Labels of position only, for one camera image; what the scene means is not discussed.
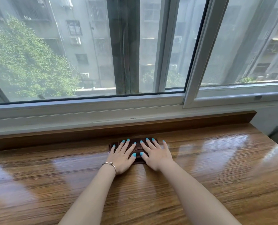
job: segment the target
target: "right hand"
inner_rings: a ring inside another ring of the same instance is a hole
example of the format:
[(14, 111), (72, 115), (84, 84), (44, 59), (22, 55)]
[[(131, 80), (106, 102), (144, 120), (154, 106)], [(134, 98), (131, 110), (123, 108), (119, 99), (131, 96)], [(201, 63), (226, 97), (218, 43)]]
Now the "right hand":
[(148, 146), (146, 146), (145, 143), (143, 143), (143, 141), (140, 141), (143, 149), (147, 152), (148, 155), (146, 155), (144, 152), (141, 152), (140, 155), (150, 168), (152, 168), (155, 171), (159, 171), (161, 169), (162, 164), (164, 164), (167, 161), (173, 161), (171, 153), (164, 140), (164, 149), (161, 148), (161, 146), (156, 142), (155, 139), (152, 139), (152, 142), (155, 145), (153, 145), (149, 139), (146, 139), (146, 142)]

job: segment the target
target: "bracelet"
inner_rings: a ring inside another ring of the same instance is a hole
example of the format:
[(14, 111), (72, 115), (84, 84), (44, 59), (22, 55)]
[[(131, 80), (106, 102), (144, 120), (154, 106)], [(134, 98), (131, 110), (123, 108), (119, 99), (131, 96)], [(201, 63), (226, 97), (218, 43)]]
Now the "bracelet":
[(115, 175), (116, 175), (116, 167), (114, 166), (114, 164), (112, 163), (112, 162), (104, 162), (102, 165), (101, 165), (101, 167), (103, 166), (103, 165), (105, 165), (105, 164), (109, 164), (110, 166), (113, 166), (114, 167), (114, 169), (115, 169)]

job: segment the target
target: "wood grain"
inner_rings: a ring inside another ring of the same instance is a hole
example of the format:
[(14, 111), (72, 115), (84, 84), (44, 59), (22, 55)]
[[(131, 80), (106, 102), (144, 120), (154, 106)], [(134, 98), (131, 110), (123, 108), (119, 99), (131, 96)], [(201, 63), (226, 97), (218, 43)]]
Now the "wood grain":
[[(126, 138), (141, 137), (126, 135)], [(278, 225), (278, 145), (251, 124), (156, 133), (173, 159), (242, 223)], [(57, 224), (106, 160), (86, 140), (0, 152), (0, 224)], [(171, 186), (148, 166), (117, 176), (102, 225), (190, 224)]]
[(255, 114), (256, 111), (246, 111), (121, 125), (4, 135), (0, 136), (0, 151), (60, 142), (94, 139), (97, 137), (118, 137), (125, 134), (151, 134), (155, 132), (249, 123)]

